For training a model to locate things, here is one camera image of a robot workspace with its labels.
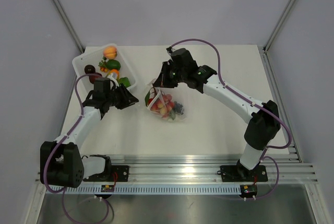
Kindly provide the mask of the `yellow red mango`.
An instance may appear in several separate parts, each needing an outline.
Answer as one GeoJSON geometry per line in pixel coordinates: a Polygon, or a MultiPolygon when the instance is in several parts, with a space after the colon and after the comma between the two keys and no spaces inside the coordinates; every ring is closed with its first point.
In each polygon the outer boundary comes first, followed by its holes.
{"type": "Polygon", "coordinates": [[[112,77],[112,78],[118,80],[120,78],[120,72],[117,69],[112,69],[108,72],[107,77],[109,77],[109,78],[112,77]]]}

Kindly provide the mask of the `green lime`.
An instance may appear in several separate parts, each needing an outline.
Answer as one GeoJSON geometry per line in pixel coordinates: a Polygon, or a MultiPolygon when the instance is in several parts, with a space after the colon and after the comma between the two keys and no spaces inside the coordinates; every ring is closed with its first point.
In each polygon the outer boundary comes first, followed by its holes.
{"type": "Polygon", "coordinates": [[[113,69],[120,70],[121,69],[121,64],[117,60],[108,60],[107,63],[106,63],[106,67],[109,70],[113,70],[113,69]]]}

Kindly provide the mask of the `clear zip top bag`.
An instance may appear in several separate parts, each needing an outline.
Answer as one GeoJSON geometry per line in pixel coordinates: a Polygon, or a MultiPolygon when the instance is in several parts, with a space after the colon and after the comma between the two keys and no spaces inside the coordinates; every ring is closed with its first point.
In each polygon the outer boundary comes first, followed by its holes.
{"type": "Polygon", "coordinates": [[[146,109],[156,117],[168,122],[181,122],[186,119],[187,101],[178,88],[154,87],[152,79],[147,83],[144,97],[146,109]]]}

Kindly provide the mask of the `dark plum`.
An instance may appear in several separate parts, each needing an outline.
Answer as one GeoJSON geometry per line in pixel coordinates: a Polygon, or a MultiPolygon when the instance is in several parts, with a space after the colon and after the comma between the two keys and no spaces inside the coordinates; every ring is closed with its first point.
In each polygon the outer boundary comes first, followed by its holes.
{"type": "Polygon", "coordinates": [[[85,74],[94,74],[96,72],[96,69],[93,65],[86,65],[84,67],[85,74]]]}

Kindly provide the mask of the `red cherry bunch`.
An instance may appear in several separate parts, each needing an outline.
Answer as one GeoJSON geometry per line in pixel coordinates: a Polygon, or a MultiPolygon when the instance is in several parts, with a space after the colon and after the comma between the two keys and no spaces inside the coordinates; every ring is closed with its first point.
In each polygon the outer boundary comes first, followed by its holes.
{"type": "Polygon", "coordinates": [[[172,96],[159,88],[149,89],[145,96],[145,106],[150,112],[164,120],[174,121],[176,119],[172,96]]]}

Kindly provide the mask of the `right small circuit board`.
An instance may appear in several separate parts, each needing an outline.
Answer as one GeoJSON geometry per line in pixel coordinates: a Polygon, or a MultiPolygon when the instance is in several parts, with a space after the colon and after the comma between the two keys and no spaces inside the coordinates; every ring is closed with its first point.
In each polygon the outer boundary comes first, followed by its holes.
{"type": "Polygon", "coordinates": [[[241,185],[241,198],[254,198],[258,193],[258,187],[256,184],[252,185],[241,185]]]}

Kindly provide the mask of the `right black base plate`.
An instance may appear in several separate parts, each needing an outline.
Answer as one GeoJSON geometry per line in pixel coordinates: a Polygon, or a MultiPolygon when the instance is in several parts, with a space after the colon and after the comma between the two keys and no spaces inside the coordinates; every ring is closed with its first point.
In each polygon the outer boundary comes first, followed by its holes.
{"type": "Polygon", "coordinates": [[[252,170],[237,165],[223,165],[217,171],[222,182],[268,182],[267,170],[263,165],[257,165],[252,170]]]}

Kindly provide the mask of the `small circuit board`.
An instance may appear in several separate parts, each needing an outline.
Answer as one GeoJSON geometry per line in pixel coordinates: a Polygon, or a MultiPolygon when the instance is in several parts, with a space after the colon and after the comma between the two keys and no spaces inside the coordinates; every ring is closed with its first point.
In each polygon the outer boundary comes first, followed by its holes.
{"type": "Polygon", "coordinates": [[[241,198],[254,198],[258,193],[258,187],[256,184],[252,185],[241,185],[241,198]]]}
{"type": "Polygon", "coordinates": [[[102,185],[101,192],[114,192],[115,186],[114,185],[102,185]]]}

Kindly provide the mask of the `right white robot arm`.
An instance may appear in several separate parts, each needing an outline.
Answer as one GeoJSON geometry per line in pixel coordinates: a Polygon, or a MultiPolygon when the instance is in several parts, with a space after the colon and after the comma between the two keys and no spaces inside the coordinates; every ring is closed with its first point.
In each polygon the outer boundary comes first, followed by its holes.
{"type": "Polygon", "coordinates": [[[207,65],[198,66],[189,50],[185,48],[166,50],[170,59],[162,63],[162,68],[153,86],[175,88],[185,83],[190,89],[210,96],[240,116],[247,124],[244,139],[246,147],[238,161],[237,175],[249,180],[255,175],[268,143],[280,130],[279,113],[275,102],[254,100],[219,79],[218,73],[207,65]]]}

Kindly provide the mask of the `white plastic basket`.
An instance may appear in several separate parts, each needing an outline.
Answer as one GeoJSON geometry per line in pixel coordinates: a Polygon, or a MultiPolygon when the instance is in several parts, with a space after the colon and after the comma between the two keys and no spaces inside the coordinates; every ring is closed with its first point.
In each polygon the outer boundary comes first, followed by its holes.
{"type": "Polygon", "coordinates": [[[107,74],[110,70],[107,73],[103,73],[100,71],[98,64],[103,58],[103,50],[108,46],[114,46],[117,48],[117,57],[114,60],[119,61],[121,64],[121,69],[119,70],[120,78],[128,77],[131,83],[131,86],[128,87],[128,90],[134,89],[137,85],[137,75],[135,74],[133,66],[130,63],[129,55],[126,54],[121,47],[113,43],[103,46],[95,46],[91,51],[86,50],[85,53],[75,57],[72,60],[72,65],[76,76],[79,77],[85,74],[84,67],[86,65],[93,65],[96,69],[96,73],[101,74],[103,77],[107,77],[107,74]]]}

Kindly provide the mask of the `dark grape bunch with leaves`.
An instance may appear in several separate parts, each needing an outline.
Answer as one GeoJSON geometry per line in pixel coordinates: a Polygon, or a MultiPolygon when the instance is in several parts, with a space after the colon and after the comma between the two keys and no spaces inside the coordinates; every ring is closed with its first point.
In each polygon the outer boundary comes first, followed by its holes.
{"type": "Polygon", "coordinates": [[[181,103],[178,103],[177,101],[174,101],[173,110],[178,115],[183,115],[185,112],[184,106],[181,103]]]}

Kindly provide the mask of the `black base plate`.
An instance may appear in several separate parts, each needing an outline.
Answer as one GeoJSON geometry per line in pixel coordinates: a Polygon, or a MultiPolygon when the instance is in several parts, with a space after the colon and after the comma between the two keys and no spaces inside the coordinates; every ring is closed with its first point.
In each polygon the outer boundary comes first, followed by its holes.
{"type": "Polygon", "coordinates": [[[111,165],[105,168],[101,173],[95,173],[86,179],[84,182],[127,182],[129,176],[129,166],[126,165],[111,165]]]}
{"type": "Polygon", "coordinates": [[[263,165],[257,165],[252,170],[237,165],[223,165],[217,171],[222,182],[268,182],[267,170],[263,165]]]}

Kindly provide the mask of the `green pepper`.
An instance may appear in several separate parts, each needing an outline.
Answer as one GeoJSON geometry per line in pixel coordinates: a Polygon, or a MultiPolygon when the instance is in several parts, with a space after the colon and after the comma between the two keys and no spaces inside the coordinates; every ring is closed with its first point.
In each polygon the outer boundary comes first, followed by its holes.
{"type": "Polygon", "coordinates": [[[119,83],[119,84],[123,84],[126,88],[128,88],[128,87],[131,86],[131,83],[130,83],[128,77],[121,77],[121,78],[118,80],[118,83],[119,83]]]}

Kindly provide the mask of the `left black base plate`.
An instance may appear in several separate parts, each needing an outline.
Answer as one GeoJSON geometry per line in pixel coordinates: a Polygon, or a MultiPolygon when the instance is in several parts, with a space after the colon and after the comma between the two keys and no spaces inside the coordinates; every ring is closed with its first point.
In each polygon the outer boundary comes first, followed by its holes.
{"type": "Polygon", "coordinates": [[[126,165],[111,165],[105,168],[101,173],[95,173],[86,179],[84,182],[127,182],[129,176],[129,166],[126,165]]]}

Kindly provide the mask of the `small orange fruit sprig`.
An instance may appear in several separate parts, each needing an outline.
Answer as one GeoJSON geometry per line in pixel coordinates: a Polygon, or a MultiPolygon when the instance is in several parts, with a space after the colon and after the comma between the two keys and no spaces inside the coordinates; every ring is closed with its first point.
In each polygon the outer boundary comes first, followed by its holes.
{"type": "Polygon", "coordinates": [[[100,71],[103,73],[107,73],[109,71],[109,69],[106,66],[106,58],[103,57],[102,60],[99,62],[98,64],[100,71]]]}

